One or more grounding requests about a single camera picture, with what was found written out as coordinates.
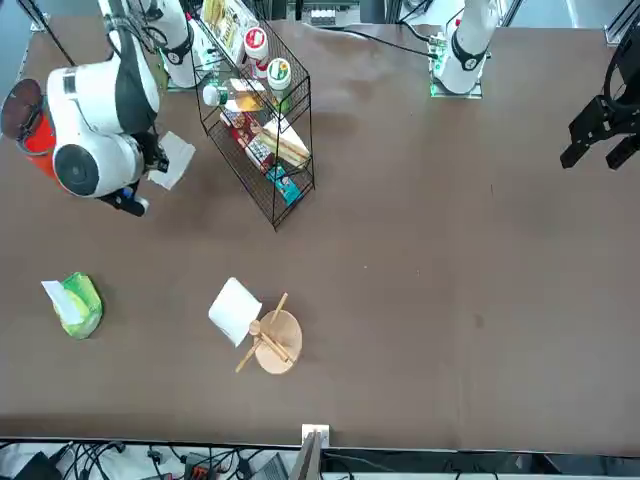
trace red component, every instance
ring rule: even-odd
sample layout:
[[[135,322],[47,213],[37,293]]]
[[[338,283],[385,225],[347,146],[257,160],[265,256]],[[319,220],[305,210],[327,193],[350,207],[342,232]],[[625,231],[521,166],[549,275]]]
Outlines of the red component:
[[[56,146],[56,135],[51,128],[47,113],[43,111],[40,115],[42,117],[40,125],[22,141],[22,146],[26,150],[27,158],[57,182],[56,174],[53,172],[53,149]]]

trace wooden stick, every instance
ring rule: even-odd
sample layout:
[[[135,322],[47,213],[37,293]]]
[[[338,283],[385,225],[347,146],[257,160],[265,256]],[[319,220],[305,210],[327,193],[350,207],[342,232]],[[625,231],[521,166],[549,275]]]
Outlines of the wooden stick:
[[[247,354],[244,356],[242,361],[236,367],[236,373],[240,372],[240,370],[242,370],[242,368],[249,361],[249,359],[253,356],[253,354],[256,353],[256,350],[260,346],[261,342],[262,342],[262,340],[258,339],[258,341],[253,343],[253,347],[251,347],[251,349],[247,352]]]
[[[282,298],[280,299],[280,303],[276,307],[276,311],[273,312],[273,317],[271,317],[271,320],[269,321],[270,326],[273,325],[273,322],[275,322],[276,318],[278,318],[278,314],[280,313],[280,310],[282,310],[282,307],[284,307],[284,302],[287,301],[288,296],[289,294],[287,292],[284,292],[284,294],[282,295]]]
[[[289,353],[281,345],[276,345],[275,342],[271,340],[269,335],[264,332],[260,332],[260,338],[262,338],[262,340],[264,340],[264,343],[266,343],[269,348],[280,357],[280,360],[282,360],[283,362],[288,362],[291,360]]]

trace white paper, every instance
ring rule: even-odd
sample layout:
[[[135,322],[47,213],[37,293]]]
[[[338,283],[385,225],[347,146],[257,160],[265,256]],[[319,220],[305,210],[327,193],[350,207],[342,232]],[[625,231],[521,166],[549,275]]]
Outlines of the white paper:
[[[80,325],[84,322],[84,318],[82,318],[73,300],[67,295],[67,292],[60,282],[42,282],[42,286],[55,305],[58,315],[64,320],[64,323],[67,325]]]
[[[152,170],[149,172],[148,177],[152,182],[171,190],[187,170],[193,154],[196,152],[196,147],[185,142],[173,132],[167,132],[162,137],[160,146],[164,149],[169,159],[169,169],[167,173]]]
[[[258,318],[261,308],[262,304],[231,277],[209,308],[209,319],[237,347],[249,333],[249,326]]]

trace round wooden board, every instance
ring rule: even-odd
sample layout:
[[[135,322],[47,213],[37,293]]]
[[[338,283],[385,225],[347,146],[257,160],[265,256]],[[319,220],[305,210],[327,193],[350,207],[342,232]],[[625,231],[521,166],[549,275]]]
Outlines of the round wooden board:
[[[275,310],[270,311],[260,320],[260,329],[269,335],[273,340],[282,344],[293,361],[283,362],[264,342],[256,350],[256,359],[262,368],[274,375],[288,372],[296,363],[302,350],[302,330],[296,317],[286,310],[281,310],[278,318],[271,323],[271,317]],[[257,342],[259,337],[254,337],[253,342]]]

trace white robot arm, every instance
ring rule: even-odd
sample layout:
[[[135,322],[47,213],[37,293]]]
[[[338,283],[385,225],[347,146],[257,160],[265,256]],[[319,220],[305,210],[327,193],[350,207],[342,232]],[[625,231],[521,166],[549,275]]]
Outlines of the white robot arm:
[[[497,0],[466,0],[460,26],[447,38],[447,53],[437,73],[447,90],[465,94],[473,89],[499,21]]]
[[[160,107],[155,81],[131,16],[169,60],[180,86],[193,86],[193,31],[179,0],[99,0],[114,55],[90,65],[54,70],[47,81],[56,131],[53,167],[70,193],[99,198],[141,216],[135,197],[141,175],[166,171],[168,161],[149,130]]]

